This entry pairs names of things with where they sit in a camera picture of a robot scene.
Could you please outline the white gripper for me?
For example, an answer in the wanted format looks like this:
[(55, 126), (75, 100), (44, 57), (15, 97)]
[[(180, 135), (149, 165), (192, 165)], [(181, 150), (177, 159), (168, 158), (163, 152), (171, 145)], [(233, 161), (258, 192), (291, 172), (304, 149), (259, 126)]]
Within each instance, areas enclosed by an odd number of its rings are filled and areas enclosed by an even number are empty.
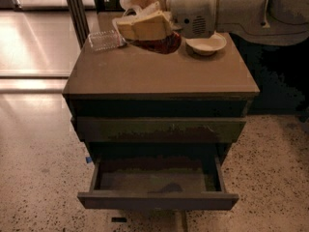
[(156, 41), (171, 36), (167, 9), (187, 39), (209, 38), (215, 31), (217, 0), (120, 0), (120, 5), (129, 16), (112, 22), (126, 40)]

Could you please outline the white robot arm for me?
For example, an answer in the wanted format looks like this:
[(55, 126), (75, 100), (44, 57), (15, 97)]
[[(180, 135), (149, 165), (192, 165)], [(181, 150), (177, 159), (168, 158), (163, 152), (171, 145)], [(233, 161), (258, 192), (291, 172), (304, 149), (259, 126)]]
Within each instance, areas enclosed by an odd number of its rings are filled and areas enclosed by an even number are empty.
[(309, 0), (120, 0), (113, 21), (127, 40), (187, 39), (232, 33), (257, 44), (291, 45), (309, 37)]

